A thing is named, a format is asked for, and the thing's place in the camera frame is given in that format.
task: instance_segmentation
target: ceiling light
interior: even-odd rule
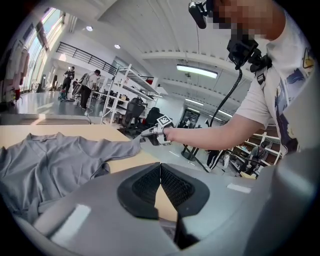
[[[193,109],[193,108],[191,108],[191,107],[187,107],[187,109],[188,109],[188,110],[192,110],[192,111],[197,112],[197,113],[200,113],[200,111],[195,110],[195,109]]]
[[[196,102],[196,101],[191,100],[191,99],[188,99],[188,98],[186,98],[185,100],[186,100],[187,102],[192,102],[192,103],[199,104],[199,105],[203,106],[203,104],[200,103],[200,102]]]
[[[210,78],[217,78],[218,73],[211,71],[211,70],[207,70],[204,68],[200,68],[200,67],[195,67],[195,66],[187,66],[187,65],[176,65],[176,69],[180,70],[180,71],[184,71],[184,72],[191,72],[191,73],[196,73],[198,75],[203,75],[203,76],[207,76]]]
[[[221,111],[221,110],[219,110],[218,112],[220,112],[221,114],[226,115],[227,117],[232,118],[232,115],[230,115],[230,114],[228,114],[228,113],[226,113],[226,112],[223,112],[223,111]]]

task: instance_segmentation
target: black chair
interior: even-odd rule
[[[133,98],[126,107],[125,115],[122,117],[122,126],[124,129],[119,131],[123,134],[127,133],[134,137],[137,134],[138,117],[145,110],[145,106],[142,105],[143,101],[140,98]]]
[[[151,108],[145,119],[145,124],[138,123],[137,128],[138,133],[142,133],[144,130],[154,127],[156,125],[157,119],[162,117],[163,114],[160,113],[160,109],[157,107]]]

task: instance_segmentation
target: railing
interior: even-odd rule
[[[95,67],[97,67],[100,70],[104,70],[108,72],[111,75],[114,75],[116,73],[117,68],[110,65],[109,63],[103,61],[102,59],[93,56],[92,54],[78,49],[76,47],[73,47],[72,45],[69,45],[64,42],[60,42],[58,49],[56,50],[57,53],[65,54],[68,56],[71,56],[72,58],[75,58],[77,60],[81,60],[83,62],[89,63]]]

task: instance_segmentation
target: person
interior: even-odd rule
[[[190,125],[190,119],[189,118],[187,118],[186,119],[186,122],[185,122],[185,124],[184,124],[184,128],[189,128],[189,125]]]
[[[81,83],[82,86],[80,105],[83,110],[87,109],[87,101],[90,97],[92,89],[95,89],[97,86],[98,77],[100,77],[100,70],[96,69],[94,72],[88,73]]]
[[[209,156],[208,156],[208,159],[206,161],[206,165],[209,168],[211,168],[214,165],[216,157],[218,156],[219,152],[220,152],[220,150],[210,150],[209,151]]]
[[[302,31],[272,0],[212,0],[219,17],[243,29],[264,35],[266,52],[272,60],[264,87],[257,78],[230,121],[219,127],[201,129],[165,128],[167,139],[206,150],[225,150],[240,145],[272,118],[281,142],[281,153],[295,152],[298,141],[284,116],[314,69],[315,58]]]
[[[65,95],[68,95],[68,91],[71,85],[71,81],[75,78],[75,67],[72,66],[70,70],[67,70],[64,74],[64,80],[63,80],[63,85],[62,89],[65,90]]]
[[[75,81],[73,81],[73,83],[72,83],[72,89],[74,89],[77,84],[78,84],[78,79],[76,79]]]
[[[246,160],[243,163],[243,165],[240,167],[240,172],[247,173],[248,175],[253,174],[254,169],[257,166],[257,163],[252,162],[251,160],[260,162],[261,156],[264,154],[265,148],[266,148],[266,146],[268,146],[268,144],[269,143],[267,141],[263,141],[263,142],[261,142],[261,144],[259,146],[255,146],[250,153],[249,160]]]

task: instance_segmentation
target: gray shirt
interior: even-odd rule
[[[258,161],[260,159],[260,157],[263,155],[264,153],[264,149],[262,151],[259,151],[259,146],[255,146],[252,151],[251,154],[252,155],[252,160]],[[252,166],[256,166],[257,164],[255,162],[250,162],[250,164]]]
[[[28,134],[0,149],[0,192],[9,210],[32,223],[39,213],[92,178],[107,174],[106,161],[129,158],[140,150],[131,141],[87,140]]]

